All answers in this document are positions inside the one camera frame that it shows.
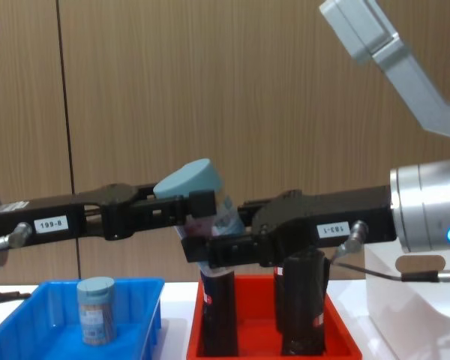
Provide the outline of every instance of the black container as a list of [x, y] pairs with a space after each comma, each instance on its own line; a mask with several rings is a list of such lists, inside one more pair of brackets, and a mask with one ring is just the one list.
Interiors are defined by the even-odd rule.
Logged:
[[325, 254], [314, 247], [285, 259], [282, 355], [323, 354], [323, 306], [329, 269]]
[[202, 338], [204, 356], [238, 356], [235, 274], [209, 277], [203, 282]]
[[275, 266], [273, 271], [275, 326], [278, 332], [284, 327], [284, 267]]

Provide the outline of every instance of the wooden panel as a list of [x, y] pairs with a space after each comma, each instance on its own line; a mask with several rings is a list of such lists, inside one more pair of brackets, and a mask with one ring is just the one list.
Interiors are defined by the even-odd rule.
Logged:
[[[71, 192], [56, 4], [0, 0], [2, 202]], [[75, 241], [13, 250], [0, 284], [75, 278]]]
[[[450, 139], [349, 57], [321, 2], [61, 0], [77, 190], [209, 157], [240, 203], [384, 185], [393, 167], [450, 158]], [[450, 1], [382, 2], [450, 98]], [[169, 230], [82, 240], [80, 255], [84, 276], [196, 277]]]

